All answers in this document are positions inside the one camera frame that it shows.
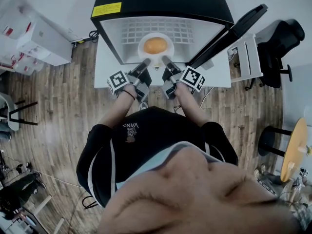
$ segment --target yellow warning label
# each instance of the yellow warning label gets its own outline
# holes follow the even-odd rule
[[[93,8],[92,17],[102,16],[111,13],[118,13],[121,10],[121,2],[100,5]]]

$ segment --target white cabinet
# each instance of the white cabinet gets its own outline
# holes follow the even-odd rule
[[[18,40],[17,50],[54,66],[72,61],[72,44],[38,19],[32,29]]]

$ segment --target black office chair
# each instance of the black office chair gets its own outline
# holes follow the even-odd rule
[[[273,88],[281,87],[281,74],[288,74],[289,80],[293,81],[292,70],[289,65],[283,69],[282,60],[290,50],[297,47],[305,38],[305,33],[301,25],[295,20],[281,21],[271,39],[258,44],[258,55],[263,76],[260,77],[262,84]],[[255,78],[252,79],[248,91],[252,89]]]

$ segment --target white plate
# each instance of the white plate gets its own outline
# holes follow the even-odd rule
[[[148,54],[144,51],[144,44],[147,40],[149,40],[151,38],[155,38],[155,37],[160,37],[160,38],[165,39],[167,42],[168,48],[167,48],[167,50],[165,50],[164,52],[161,52],[159,54],[155,54],[155,55]],[[149,59],[151,59],[151,66],[160,67],[160,66],[164,65],[164,63],[161,60],[161,58],[163,56],[167,56],[167,57],[169,57],[169,59],[172,59],[172,57],[175,54],[175,47],[174,47],[173,42],[171,41],[171,39],[168,36],[166,36],[162,33],[150,33],[150,34],[148,34],[142,38],[142,40],[138,44],[137,51],[138,51],[138,56],[140,57],[140,59],[142,61],[145,60],[146,58],[149,58]]]

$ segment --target microwave door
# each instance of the microwave door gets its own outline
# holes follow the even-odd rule
[[[265,4],[252,9],[246,13],[232,28],[224,28],[214,37],[187,66],[198,68],[209,61],[212,57],[234,44],[239,40],[268,10]]]

